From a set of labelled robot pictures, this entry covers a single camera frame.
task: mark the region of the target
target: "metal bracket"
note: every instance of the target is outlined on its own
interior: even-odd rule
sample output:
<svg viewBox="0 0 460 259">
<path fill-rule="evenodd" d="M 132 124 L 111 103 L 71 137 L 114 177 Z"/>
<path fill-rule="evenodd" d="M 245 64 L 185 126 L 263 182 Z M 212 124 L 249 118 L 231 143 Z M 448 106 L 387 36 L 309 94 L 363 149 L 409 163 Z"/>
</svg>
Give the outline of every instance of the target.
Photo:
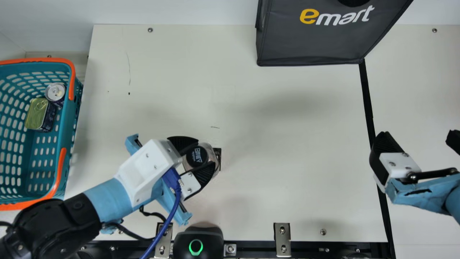
<svg viewBox="0 0 460 259">
<path fill-rule="evenodd" d="M 155 256 L 154 258 L 157 259 L 168 259 L 169 258 L 169 253 L 171 251 L 171 239 L 173 236 L 173 224 L 169 224 L 168 228 L 166 229 L 165 234 L 160 238 L 160 241 L 158 241 L 158 244 L 155 247 Z M 156 226 L 156 234 L 158 235 L 158 232 L 161 230 L 163 227 L 163 223 L 158 223 Z"/>
<path fill-rule="evenodd" d="M 291 228 L 289 223 L 273 223 L 277 257 L 291 257 Z"/>
<path fill-rule="evenodd" d="M 236 244 L 224 244 L 224 257 L 236 256 Z"/>
</svg>

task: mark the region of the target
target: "light blue robot arm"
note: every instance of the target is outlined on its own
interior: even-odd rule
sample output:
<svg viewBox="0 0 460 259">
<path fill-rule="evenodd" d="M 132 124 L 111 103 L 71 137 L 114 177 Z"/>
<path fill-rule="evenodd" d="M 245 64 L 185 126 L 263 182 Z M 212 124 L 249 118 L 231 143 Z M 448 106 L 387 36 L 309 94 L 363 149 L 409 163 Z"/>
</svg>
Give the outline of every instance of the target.
<svg viewBox="0 0 460 259">
<path fill-rule="evenodd" d="M 458 151 L 451 144 L 460 143 L 460 138 L 456 139 L 451 133 L 449 136 L 452 137 L 448 137 L 446 142 Z M 451 215 L 460 224 L 460 174 L 456 168 L 422 172 L 389 132 L 377 135 L 369 162 L 378 187 L 393 204 Z"/>
<path fill-rule="evenodd" d="M 127 137 L 125 145 L 131 158 L 123 163 L 116 176 L 84 192 L 96 209 L 100 222 L 119 223 L 140 206 L 154 200 L 170 213 L 175 194 L 165 177 L 178 179 L 183 187 L 175 168 L 181 165 L 181 156 L 169 141 L 151 140 L 142 147 L 137 134 Z M 179 225 L 186 225 L 191 217 L 183 206 L 174 214 Z M 103 233 L 113 231 L 113 226 L 102 230 Z"/>
</svg>

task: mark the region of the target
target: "can lid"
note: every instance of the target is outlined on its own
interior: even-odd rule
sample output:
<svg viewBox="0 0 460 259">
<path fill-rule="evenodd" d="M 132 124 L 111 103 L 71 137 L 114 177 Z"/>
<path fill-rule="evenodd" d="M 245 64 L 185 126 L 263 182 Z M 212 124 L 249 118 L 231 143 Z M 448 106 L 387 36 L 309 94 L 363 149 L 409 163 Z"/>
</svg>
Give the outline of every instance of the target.
<svg viewBox="0 0 460 259">
<path fill-rule="evenodd" d="M 43 125 L 49 102 L 46 98 L 35 98 L 30 102 L 24 126 L 27 129 L 39 130 Z"/>
<path fill-rule="evenodd" d="M 50 101 L 57 101 L 65 96 L 65 87 L 61 82 L 49 84 L 45 89 L 45 97 Z"/>
</svg>

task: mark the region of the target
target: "black mark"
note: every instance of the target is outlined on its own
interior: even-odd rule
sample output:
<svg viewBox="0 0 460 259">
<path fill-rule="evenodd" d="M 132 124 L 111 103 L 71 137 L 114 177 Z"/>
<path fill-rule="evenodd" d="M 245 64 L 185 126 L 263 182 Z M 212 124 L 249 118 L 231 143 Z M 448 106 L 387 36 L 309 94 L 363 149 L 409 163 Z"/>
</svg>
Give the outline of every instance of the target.
<svg viewBox="0 0 460 259">
<path fill-rule="evenodd" d="M 413 191 L 413 192 L 410 192 L 410 193 L 406 193 L 406 194 L 404 194 L 404 196 L 409 196 L 409 195 L 413 195 L 413 194 L 431 193 L 431 192 L 432 191 L 430 189 L 416 190 L 416 191 Z"/>
</svg>

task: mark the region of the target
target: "white tabletop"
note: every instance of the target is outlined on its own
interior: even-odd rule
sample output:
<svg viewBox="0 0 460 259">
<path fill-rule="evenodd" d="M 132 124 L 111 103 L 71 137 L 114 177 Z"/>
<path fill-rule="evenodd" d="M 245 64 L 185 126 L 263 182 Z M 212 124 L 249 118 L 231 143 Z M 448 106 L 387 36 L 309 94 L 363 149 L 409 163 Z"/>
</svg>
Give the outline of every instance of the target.
<svg viewBox="0 0 460 259">
<path fill-rule="evenodd" d="M 116 173 L 128 135 L 187 135 L 222 148 L 219 176 L 184 203 L 191 224 L 228 240 L 273 240 L 289 222 L 298 241 L 386 241 L 357 65 L 262 68 L 252 26 L 148 27 L 94 27 L 67 197 Z"/>
</svg>

